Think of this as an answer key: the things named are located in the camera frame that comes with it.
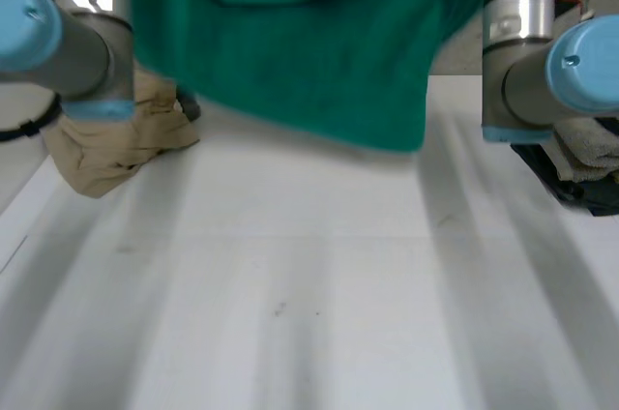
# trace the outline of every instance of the black cable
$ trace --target black cable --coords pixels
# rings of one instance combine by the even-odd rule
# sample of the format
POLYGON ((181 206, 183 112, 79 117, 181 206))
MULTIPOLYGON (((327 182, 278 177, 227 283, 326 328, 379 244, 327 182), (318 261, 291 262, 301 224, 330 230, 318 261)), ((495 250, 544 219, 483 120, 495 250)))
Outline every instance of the black cable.
POLYGON ((56 120, 61 111, 60 96, 55 94, 47 110, 36 120, 28 120, 12 130, 0 130, 0 142, 15 141, 24 136, 36 136, 41 132, 42 128, 56 120))

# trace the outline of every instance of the light blue cap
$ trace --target light blue cap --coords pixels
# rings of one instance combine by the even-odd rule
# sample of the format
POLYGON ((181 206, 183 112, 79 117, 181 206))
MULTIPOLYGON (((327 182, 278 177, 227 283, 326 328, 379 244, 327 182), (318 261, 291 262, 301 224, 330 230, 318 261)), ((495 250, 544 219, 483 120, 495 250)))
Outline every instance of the light blue cap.
POLYGON ((619 110, 619 15, 580 23, 558 38, 545 74, 555 98, 577 112, 619 110))
POLYGON ((485 142, 507 142, 510 144, 541 144, 552 138, 552 131, 518 130, 483 126, 485 142))
POLYGON ((135 112, 132 100, 67 101, 62 102, 65 114, 83 122, 126 122, 135 112))
POLYGON ((51 0, 0 0, 0 72, 46 62, 62 41, 62 18, 51 0))

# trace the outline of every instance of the green towel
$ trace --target green towel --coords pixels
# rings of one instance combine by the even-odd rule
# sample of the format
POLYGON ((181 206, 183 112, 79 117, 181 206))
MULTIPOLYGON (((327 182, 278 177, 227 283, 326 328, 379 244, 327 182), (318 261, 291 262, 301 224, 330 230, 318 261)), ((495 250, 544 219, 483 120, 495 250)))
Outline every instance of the green towel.
POLYGON ((133 0, 135 52, 144 66, 219 103, 407 152, 423 143, 434 54, 482 3, 133 0))

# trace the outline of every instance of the white table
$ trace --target white table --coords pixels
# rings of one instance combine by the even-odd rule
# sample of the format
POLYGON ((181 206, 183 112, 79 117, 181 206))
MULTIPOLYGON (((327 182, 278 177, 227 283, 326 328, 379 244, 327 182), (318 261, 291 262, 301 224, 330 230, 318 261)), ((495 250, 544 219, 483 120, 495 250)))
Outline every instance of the white table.
POLYGON ((0 409, 616 410, 618 221, 480 96, 433 78, 407 159, 212 108, 100 201, 47 162, 0 216, 0 409))

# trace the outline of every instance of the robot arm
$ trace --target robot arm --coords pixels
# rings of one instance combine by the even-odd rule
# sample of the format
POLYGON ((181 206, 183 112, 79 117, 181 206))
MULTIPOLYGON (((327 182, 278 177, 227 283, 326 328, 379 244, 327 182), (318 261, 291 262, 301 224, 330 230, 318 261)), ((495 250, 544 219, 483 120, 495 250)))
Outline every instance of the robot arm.
POLYGON ((0 82, 48 88, 76 119, 131 118, 131 0, 0 0, 0 8, 0 82))
POLYGON ((584 21, 554 41, 560 12, 554 0, 486 0, 485 140, 539 143, 557 121, 619 115, 619 16, 584 21))

